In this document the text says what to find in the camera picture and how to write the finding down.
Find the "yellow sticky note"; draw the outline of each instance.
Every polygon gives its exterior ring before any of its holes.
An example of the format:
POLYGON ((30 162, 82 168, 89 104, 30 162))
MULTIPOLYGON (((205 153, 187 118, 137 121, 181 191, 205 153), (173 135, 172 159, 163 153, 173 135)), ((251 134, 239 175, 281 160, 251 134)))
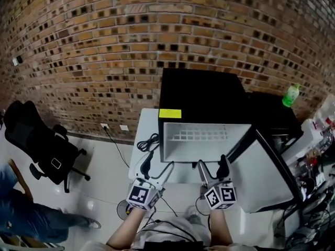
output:
POLYGON ((182 110, 159 109, 160 118, 181 118, 182 110))

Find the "white table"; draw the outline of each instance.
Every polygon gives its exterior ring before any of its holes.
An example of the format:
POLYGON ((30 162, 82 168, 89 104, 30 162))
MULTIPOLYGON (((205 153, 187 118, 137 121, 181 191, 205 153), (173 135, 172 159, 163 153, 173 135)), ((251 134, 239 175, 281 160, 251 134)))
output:
MULTIPOLYGON (((128 172, 128 177, 130 179, 134 179, 136 176, 144 179, 144 175, 140 171, 141 164, 149 155, 149 152, 142 152, 137 149, 136 145, 139 141, 145 141, 150 138, 153 133, 158 134, 158 109, 142 109, 140 121, 137 128, 137 133, 135 137, 135 143, 132 150, 132 156, 130 161, 130 168, 128 172)), ((164 168, 168 165, 168 163, 161 163, 160 156, 160 147, 158 147, 154 151, 153 158, 151 160, 151 167, 149 171, 149 175, 156 177, 158 176, 164 168)), ((216 171, 219 168, 217 162, 206 163, 211 175, 216 177, 216 171)), ((161 183, 159 180, 149 180, 153 185, 160 186, 161 183)), ((174 169, 170 174, 170 177, 167 180, 168 183, 184 183, 184 184, 192 184, 192 183, 202 183, 199 170, 196 167, 192 169, 191 163, 175 163, 174 169)))

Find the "green bottle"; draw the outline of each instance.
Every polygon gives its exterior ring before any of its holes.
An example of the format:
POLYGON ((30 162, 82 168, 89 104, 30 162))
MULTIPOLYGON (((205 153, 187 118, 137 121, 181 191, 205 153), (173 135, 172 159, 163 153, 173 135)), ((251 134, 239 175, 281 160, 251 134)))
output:
POLYGON ((291 107, 293 102, 297 99, 299 96, 299 84, 295 84, 294 86, 290 86, 283 97, 283 105, 286 107, 291 107))

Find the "human arm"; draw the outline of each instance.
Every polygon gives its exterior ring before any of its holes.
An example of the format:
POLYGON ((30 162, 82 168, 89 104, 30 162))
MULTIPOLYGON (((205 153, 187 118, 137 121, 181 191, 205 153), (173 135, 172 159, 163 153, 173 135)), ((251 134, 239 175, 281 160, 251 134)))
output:
POLYGON ((233 243, 223 210, 211 210, 210 229, 210 246, 228 246, 233 243))
POLYGON ((145 210, 133 208, 127 219, 109 238, 107 245, 115 250, 129 249, 145 214, 145 210))
POLYGON ((16 175, 17 181, 20 183, 20 185, 22 186, 23 190, 25 191, 26 196, 33 201, 33 197, 32 194, 30 192, 30 189, 27 185, 27 183, 25 182, 25 180, 23 179, 23 176, 20 172, 20 170, 17 168, 15 162, 12 159, 9 159, 8 164, 10 165, 10 167, 12 168, 14 174, 16 175))

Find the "brick wall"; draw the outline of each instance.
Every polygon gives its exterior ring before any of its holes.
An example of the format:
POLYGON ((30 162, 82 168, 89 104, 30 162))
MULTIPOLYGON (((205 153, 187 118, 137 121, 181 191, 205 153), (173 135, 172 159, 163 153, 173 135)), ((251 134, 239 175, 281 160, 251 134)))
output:
POLYGON ((0 107, 133 139, 164 67, 237 74, 248 91, 300 83, 299 118, 334 91, 334 0, 0 0, 0 107), (23 64, 10 61, 21 55, 23 64), (130 133, 122 133, 127 124, 130 133))

